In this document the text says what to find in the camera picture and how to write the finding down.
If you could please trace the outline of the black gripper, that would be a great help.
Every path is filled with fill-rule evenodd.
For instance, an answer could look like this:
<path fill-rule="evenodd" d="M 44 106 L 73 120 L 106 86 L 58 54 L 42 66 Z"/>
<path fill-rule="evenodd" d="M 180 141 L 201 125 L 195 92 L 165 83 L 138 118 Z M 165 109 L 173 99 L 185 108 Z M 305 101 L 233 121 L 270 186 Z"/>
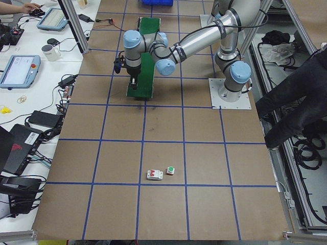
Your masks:
<path fill-rule="evenodd" d="M 141 65 L 135 67 L 126 65 L 127 73 L 130 75 L 129 87 L 133 90 L 137 90 L 138 75 L 141 73 L 141 67 Z"/>

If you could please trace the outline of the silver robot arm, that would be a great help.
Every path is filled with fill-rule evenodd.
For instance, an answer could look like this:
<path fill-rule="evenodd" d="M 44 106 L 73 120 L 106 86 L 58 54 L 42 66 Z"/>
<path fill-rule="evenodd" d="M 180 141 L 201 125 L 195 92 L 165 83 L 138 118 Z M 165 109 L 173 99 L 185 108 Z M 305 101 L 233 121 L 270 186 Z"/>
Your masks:
<path fill-rule="evenodd" d="M 254 27 L 252 23 L 260 11 L 260 5 L 260 1 L 214 1 L 212 22 L 190 32 L 172 46 L 168 46 L 167 36 L 163 32 L 141 34 L 137 30 L 127 30 L 123 36 L 125 60 L 122 67 L 130 75 L 129 86 L 137 89 L 143 53 L 150 54 L 161 75 L 169 76 L 175 71 L 176 64 L 220 41 L 216 63 L 222 70 L 228 69 L 237 56 L 238 33 Z"/>

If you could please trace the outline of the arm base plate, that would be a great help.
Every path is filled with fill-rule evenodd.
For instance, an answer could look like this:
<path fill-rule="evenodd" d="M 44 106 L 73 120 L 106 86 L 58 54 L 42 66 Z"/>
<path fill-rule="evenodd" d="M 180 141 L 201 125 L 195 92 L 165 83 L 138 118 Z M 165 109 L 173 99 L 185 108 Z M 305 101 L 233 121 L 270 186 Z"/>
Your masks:
<path fill-rule="evenodd" d="M 209 78 L 208 82 L 213 109 L 251 110 L 249 95 L 245 93 L 247 85 L 239 92 L 231 92 L 225 88 L 223 78 Z"/>
<path fill-rule="evenodd" d="M 201 14 L 200 15 L 200 24 L 201 27 L 214 26 L 216 18 L 211 14 Z"/>

